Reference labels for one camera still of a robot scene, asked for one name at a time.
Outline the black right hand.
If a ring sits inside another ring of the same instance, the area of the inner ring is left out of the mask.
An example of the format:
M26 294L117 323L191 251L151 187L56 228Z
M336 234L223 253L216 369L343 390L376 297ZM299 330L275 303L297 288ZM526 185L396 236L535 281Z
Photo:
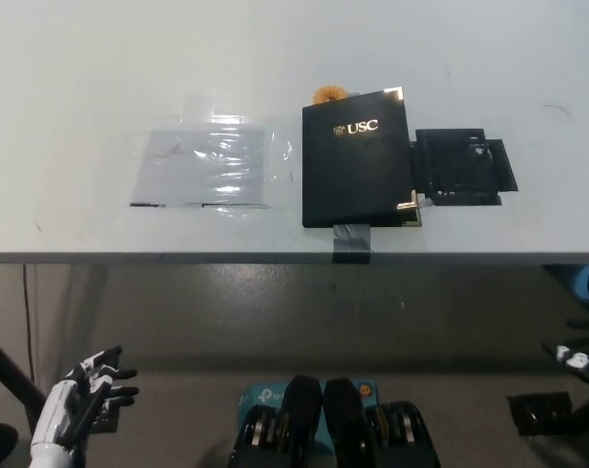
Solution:
M566 325L573 330L589 331L589 319L567 320ZM543 342L542 349L563 369L589 384L589 336Z

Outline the white and black left hand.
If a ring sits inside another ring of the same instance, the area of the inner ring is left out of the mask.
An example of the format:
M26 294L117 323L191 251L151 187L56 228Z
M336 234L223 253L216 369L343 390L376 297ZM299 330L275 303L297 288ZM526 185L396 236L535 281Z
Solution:
M114 431L120 409L135 402L138 389L121 380L137 376L119 367L122 348L115 346L83 360L51 389L30 446L54 445L71 452L92 433Z

